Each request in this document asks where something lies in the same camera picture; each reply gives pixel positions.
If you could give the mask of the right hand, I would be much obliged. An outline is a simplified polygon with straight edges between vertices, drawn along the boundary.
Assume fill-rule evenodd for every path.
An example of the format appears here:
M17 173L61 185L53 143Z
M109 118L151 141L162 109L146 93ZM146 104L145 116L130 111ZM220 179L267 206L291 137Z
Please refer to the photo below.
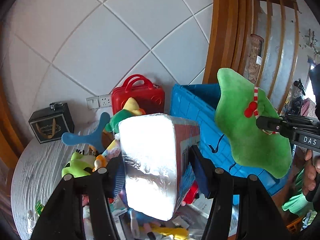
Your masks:
M307 150L305 154L304 178L303 178L303 194L306 196L316 187L316 174L319 173L319 158L316 159L315 165L312 162L313 151Z

